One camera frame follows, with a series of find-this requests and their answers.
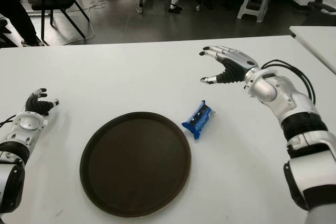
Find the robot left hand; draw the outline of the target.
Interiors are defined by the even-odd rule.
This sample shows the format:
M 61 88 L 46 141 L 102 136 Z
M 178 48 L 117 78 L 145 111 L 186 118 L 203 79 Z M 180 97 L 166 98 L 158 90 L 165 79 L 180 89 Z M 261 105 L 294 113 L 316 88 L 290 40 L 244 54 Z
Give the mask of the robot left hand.
M 35 112 L 42 116 L 48 116 L 49 111 L 59 105 L 59 100 L 54 99 L 53 101 L 40 101 L 40 98 L 47 97 L 46 92 L 46 88 L 39 88 L 33 91 L 26 100 L 25 111 Z

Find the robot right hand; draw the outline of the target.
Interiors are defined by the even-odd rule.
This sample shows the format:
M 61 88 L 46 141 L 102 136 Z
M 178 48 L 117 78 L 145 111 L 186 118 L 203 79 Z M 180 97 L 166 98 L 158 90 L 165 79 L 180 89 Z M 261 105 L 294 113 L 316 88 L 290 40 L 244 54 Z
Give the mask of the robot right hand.
M 210 56 L 224 66 L 222 73 L 201 78 L 201 82 L 206 84 L 242 82 L 249 70 L 259 67 L 247 54 L 224 46 L 206 46 L 199 55 Z

